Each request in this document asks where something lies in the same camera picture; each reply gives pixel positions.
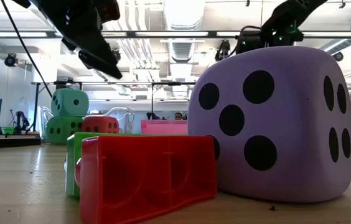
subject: red foam dice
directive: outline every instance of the red foam dice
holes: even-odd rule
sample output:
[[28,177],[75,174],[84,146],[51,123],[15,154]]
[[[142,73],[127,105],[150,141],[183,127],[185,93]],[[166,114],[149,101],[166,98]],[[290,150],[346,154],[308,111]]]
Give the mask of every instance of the red foam dice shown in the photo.
[[212,137],[99,136],[82,142],[85,224],[139,222],[216,195]]
[[82,123],[83,132],[119,133],[119,122],[109,116],[89,116]]

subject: green foam dice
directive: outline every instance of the green foam dice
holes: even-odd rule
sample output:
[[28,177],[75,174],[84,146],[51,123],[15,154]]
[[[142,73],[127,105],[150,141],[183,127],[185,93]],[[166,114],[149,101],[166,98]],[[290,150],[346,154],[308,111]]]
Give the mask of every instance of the green foam dice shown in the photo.
[[80,196],[79,189],[75,182],[75,168],[77,161],[82,157],[82,140],[96,136],[124,135],[124,136],[147,136],[148,134],[107,134],[107,133],[84,133],[77,132],[70,136],[67,141],[66,155],[66,179],[65,193],[71,196]]
[[49,119],[45,134],[54,145],[66,145],[69,136],[82,130],[83,119],[76,116],[54,116]]
[[51,111],[54,116],[85,116],[88,96],[81,90],[59,89],[52,95]]

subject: table surface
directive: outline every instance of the table surface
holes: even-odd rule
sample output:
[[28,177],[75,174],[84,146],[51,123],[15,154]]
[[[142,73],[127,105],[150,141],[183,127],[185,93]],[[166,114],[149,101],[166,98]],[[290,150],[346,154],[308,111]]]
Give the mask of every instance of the table surface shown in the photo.
[[[65,154],[57,146],[0,149],[0,223],[81,223],[78,201],[64,192]],[[351,223],[351,186],[335,200],[309,205],[219,194],[144,223]]]

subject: black dot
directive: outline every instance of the black dot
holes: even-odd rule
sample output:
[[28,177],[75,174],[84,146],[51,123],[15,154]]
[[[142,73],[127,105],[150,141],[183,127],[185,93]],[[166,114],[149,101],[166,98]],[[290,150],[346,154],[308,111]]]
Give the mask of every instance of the black dot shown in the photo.
[[224,134],[236,136],[245,125],[245,115],[237,105],[228,105],[221,111],[219,123]]
[[328,109],[333,110],[335,105],[334,93],[333,93],[333,84],[332,80],[328,76],[325,76],[324,80],[324,96]]
[[344,156],[348,159],[351,156],[351,140],[349,131],[345,128],[342,133],[342,147]]
[[258,70],[247,76],[243,83],[245,98],[254,104],[264,103],[274,93],[275,82],[272,75],[266,71]]
[[331,128],[329,131],[329,149],[333,162],[337,162],[339,159],[339,141],[337,140],[337,133],[334,128]]
[[205,84],[199,92],[199,104],[205,110],[211,110],[217,105],[220,91],[214,83]]
[[276,146],[265,136],[253,136],[245,144],[245,159],[255,170],[269,170],[277,157]]
[[217,159],[220,157],[220,143],[218,143],[218,140],[214,136],[213,137],[214,141],[214,158],[217,161]]
[[345,99],[345,91],[342,84],[337,87],[337,102],[339,104],[340,111],[345,114],[347,110],[347,100]]

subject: ceiling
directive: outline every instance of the ceiling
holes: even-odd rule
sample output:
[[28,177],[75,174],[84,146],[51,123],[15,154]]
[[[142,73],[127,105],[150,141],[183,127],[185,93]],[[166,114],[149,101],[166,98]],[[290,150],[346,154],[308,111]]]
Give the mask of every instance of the ceiling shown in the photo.
[[[24,9],[12,1],[6,2],[19,30],[35,31],[53,29],[35,7]],[[121,20],[125,22],[129,30],[133,30],[129,20],[130,2],[128,0],[120,0],[119,2],[124,2],[126,5],[125,14]],[[246,1],[206,0],[200,30],[239,30],[246,25],[260,26],[270,17],[274,8],[281,2],[283,1],[251,0],[250,6],[246,7]],[[301,30],[351,30],[351,1],[346,0],[345,2],[346,6],[343,9],[339,9],[341,1],[328,1],[311,14],[300,27]],[[166,29],[166,22],[163,16],[164,7],[161,0],[136,0],[136,4],[137,6],[145,6],[145,25],[147,29]],[[176,4],[172,10],[183,17],[188,16],[188,10],[185,9],[187,4],[189,3]],[[107,26],[104,26],[104,29],[110,29],[111,27],[112,24],[109,23]],[[13,30],[13,28],[0,2],[0,31],[5,30]],[[195,81],[205,69],[215,63],[214,55],[221,42],[220,39],[199,41],[204,42],[196,43],[193,48],[192,57],[189,61],[189,63],[193,64],[192,70],[186,77],[186,82]],[[338,47],[340,41],[331,39],[306,39],[297,44],[327,50],[334,46]],[[24,42],[26,46],[32,49],[31,53],[33,57],[47,58],[47,60],[44,60],[44,63],[50,62],[52,65],[58,66],[58,75],[73,77],[81,81],[102,81],[98,75],[87,70],[75,54],[69,54],[64,50],[65,48],[62,46],[60,39],[25,39]],[[133,62],[124,54],[124,50],[118,45],[116,40],[110,39],[108,42],[112,48],[120,48],[121,60],[118,66],[122,72],[128,73],[125,76],[126,81],[147,81],[141,80],[142,75],[136,77],[132,75],[135,72],[129,73],[130,68],[133,67]],[[169,66],[169,63],[173,61],[170,59],[171,52],[169,52],[169,44],[161,43],[160,39],[151,39],[149,42],[153,59],[160,69],[158,71],[159,76],[157,76],[159,80],[155,81],[172,80],[173,72],[170,69],[171,66]],[[230,43],[232,48],[236,44],[234,40],[230,40]],[[17,51],[14,53],[17,53],[20,59],[27,61],[27,57],[22,54],[24,51],[20,46],[17,39],[0,39],[0,55],[5,56],[5,54],[11,53],[11,50]],[[339,65],[346,77],[346,82],[351,83],[351,45],[344,47],[341,52],[344,55],[344,59],[339,62]],[[37,63],[37,66],[44,66],[42,63]]]

